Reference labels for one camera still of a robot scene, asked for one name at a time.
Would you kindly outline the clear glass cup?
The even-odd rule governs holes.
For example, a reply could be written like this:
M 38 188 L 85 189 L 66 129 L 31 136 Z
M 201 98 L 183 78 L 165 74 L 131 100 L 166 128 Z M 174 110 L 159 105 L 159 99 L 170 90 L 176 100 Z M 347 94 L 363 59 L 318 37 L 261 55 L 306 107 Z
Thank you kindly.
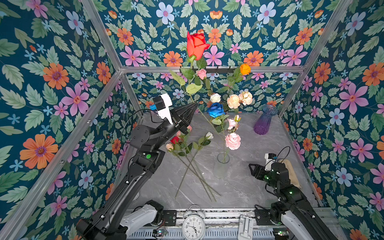
M 220 153 L 217 156 L 215 163 L 214 174 L 217 178 L 221 179 L 227 176 L 230 168 L 230 155 L 228 151 Z

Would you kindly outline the pink double carnation stem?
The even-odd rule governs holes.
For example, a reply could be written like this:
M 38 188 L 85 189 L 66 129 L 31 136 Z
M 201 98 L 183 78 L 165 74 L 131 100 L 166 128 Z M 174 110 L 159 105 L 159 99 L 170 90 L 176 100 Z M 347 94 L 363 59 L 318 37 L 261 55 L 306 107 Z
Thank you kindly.
M 237 150 L 241 146 L 241 137 L 237 133 L 239 129 L 240 116 L 224 115 L 221 123 L 221 131 L 224 136 L 224 155 L 223 163 L 227 163 L 230 160 L 229 151 Z

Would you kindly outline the pink rose stem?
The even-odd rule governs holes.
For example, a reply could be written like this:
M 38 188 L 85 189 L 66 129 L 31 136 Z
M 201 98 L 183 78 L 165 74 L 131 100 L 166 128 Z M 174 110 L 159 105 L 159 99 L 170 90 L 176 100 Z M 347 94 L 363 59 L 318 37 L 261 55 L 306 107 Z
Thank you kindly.
M 206 69 L 200 69 L 196 72 L 195 84 L 206 90 L 210 102 L 213 103 L 212 96 L 214 95 L 214 92 L 209 74 L 207 73 Z

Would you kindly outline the cream double-bloom flower stem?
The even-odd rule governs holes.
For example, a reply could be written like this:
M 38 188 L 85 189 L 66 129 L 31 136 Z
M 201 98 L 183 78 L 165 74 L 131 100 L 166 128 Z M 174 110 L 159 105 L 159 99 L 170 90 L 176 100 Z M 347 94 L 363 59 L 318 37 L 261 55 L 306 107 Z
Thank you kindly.
M 241 105 L 247 106 L 253 102 L 253 95 L 244 91 L 238 95 L 232 94 L 227 98 L 227 105 L 231 110 L 234 110 L 236 113 L 239 111 Z

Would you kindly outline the red rose stem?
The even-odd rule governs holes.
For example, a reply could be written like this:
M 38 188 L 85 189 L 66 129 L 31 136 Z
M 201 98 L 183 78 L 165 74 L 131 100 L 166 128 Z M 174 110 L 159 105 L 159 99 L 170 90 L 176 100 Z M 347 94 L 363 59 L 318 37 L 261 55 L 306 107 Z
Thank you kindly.
M 207 55 L 205 52 L 211 48 L 213 51 L 217 48 L 215 46 L 211 46 L 207 43 L 205 36 L 203 33 L 197 33 L 191 35 L 190 33 L 187 33 L 187 54 L 188 54 L 188 62 L 191 64 L 190 68 L 197 67 L 200 69 L 205 69 L 207 67 L 207 61 L 204 58 L 204 56 Z M 176 72 L 170 71 L 170 74 L 172 75 L 173 79 L 179 83 L 180 87 L 182 88 L 182 91 L 184 91 L 186 94 L 188 94 L 190 97 L 195 96 L 198 91 L 203 89 L 200 86 L 197 86 L 195 84 L 195 75 L 182 75 L 179 76 Z

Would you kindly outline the yellow rose stem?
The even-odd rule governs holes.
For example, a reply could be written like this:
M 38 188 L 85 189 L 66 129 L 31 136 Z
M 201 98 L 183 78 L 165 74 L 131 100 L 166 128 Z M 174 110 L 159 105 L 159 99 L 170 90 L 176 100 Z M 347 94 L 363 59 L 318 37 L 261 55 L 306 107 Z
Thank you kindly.
M 251 73 L 251 67 L 248 64 L 242 64 L 238 67 L 234 73 L 229 74 L 227 77 L 228 80 L 228 93 L 232 90 L 236 83 L 240 83 L 244 76 L 249 75 Z

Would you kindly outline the dark pink ribbed glass vase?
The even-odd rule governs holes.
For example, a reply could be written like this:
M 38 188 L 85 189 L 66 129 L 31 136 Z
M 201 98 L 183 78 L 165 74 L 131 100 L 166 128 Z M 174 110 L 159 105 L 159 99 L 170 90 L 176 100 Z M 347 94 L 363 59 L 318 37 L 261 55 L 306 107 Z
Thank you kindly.
M 216 117 L 219 117 L 219 116 L 222 116 L 222 115 L 225 115 L 226 112 L 225 112 L 225 108 L 223 106 L 223 104 L 221 103 L 215 103 L 215 111 L 216 111 Z

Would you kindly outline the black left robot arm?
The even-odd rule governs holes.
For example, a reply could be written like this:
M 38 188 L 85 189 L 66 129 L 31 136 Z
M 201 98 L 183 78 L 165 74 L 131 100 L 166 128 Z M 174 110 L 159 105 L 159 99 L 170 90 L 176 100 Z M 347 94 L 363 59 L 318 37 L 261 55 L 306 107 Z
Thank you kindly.
M 125 220 L 128 207 L 143 185 L 161 165 L 165 152 L 160 148 L 178 131 L 186 133 L 198 105 L 192 103 L 171 110 L 171 119 L 157 128 L 138 125 L 132 131 L 131 146 L 137 149 L 133 162 L 106 203 L 89 219 L 79 220 L 76 229 L 84 240 L 125 240 L 145 225 L 163 221 L 164 207 L 146 202 Z

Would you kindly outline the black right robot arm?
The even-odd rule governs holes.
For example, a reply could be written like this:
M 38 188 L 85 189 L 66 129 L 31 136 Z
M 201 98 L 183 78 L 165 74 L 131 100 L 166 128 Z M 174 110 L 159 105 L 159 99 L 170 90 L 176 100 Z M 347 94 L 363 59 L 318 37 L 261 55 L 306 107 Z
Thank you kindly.
M 270 219 L 286 226 L 298 240 L 335 240 L 307 197 L 291 184 L 289 170 L 283 163 L 273 163 L 269 171 L 264 166 L 249 164 L 251 175 L 274 189 L 277 202 L 271 204 Z

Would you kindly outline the purple ribbed glass vase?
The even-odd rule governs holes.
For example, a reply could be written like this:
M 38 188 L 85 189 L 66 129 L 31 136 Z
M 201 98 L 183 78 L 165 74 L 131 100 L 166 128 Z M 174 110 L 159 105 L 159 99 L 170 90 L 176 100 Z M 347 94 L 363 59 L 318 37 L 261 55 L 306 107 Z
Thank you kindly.
M 259 135 L 265 135 L 270 128 L 272 117 L 278 113 L 278 109 L 272 105 L 264 105 L 262 115 L 254 125 L 254 132 Z

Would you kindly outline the beige cloth roll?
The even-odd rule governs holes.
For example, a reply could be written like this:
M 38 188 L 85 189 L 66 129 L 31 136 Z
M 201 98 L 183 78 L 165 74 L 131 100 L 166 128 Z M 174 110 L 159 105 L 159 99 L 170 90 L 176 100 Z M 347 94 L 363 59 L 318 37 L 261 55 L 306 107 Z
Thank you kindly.
M 292 163 L 287 159 L 283 159 L 282 163 L 285 165 L 285 167 L 287 168 L 287 170 L 289 172 L 289 179 L 291 181 L 291 184 L 294 185 L 295 187 L 301 189 L 302 188 L 301 184 L 298 180 L 298 177 L 295 173 L 295 170 L 294 170 L 294 167 L 292 166 Z

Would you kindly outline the white twin-bell alarm clock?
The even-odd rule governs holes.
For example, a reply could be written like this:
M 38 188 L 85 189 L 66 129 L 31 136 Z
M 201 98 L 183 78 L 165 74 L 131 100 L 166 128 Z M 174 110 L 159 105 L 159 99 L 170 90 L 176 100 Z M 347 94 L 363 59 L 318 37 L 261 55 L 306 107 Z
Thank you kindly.
M 182 234 L 185 240 L 202 240 L 206 233 L 205 213 L 198 205 L 192 205 L 183 214 Z

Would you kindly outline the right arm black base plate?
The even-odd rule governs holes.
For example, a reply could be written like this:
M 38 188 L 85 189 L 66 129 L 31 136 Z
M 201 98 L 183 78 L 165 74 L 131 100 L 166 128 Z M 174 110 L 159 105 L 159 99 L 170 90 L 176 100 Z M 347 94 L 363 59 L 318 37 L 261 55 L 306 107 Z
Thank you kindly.
M 280 226 L 282 224 L 273 222 L 268 210 L 255 209 L 254 214 L 258 226 Z

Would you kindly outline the black hook rail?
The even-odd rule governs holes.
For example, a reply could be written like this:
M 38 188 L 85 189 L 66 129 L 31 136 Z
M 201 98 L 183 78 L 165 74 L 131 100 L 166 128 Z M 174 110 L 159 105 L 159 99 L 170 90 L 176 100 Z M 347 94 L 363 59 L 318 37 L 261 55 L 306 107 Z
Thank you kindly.
M 216 66 L 216 67 L 206 67 L 205 70 L 207 73 L 214 73 L 214 74 L 223 74 L 223 75 L 226 75 L 226 74 L 232 74 L 235 72 L 235 70 L 237 69 L 237 67 L 228 67 L 228 66 Z M 190 68 L 190 67 L 176 67 L 176 71 L 179 71 L 180 73 L 182 73 L 183 75 L 187 74 L 187 75 L 195 75 L 199 69 L 197 67 L 193 67 L 193 68 Z

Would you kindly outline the white plastic clip bracket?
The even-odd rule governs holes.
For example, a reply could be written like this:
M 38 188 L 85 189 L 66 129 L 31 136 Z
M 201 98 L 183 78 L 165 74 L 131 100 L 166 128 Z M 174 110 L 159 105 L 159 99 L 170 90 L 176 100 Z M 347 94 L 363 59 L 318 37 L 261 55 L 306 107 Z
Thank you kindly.
M 245 215 L 240 215 L 238 240 L 253 239 L 254 220 Z

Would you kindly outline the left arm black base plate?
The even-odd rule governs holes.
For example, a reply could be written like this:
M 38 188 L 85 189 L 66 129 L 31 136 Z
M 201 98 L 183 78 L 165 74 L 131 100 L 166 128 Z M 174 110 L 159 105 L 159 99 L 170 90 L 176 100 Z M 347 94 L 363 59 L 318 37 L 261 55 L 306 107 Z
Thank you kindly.
M 177 210 L 164 210 L 163 211 L 163 220 L 164 226 L 166 227 L 174 227 L 177 223 Z

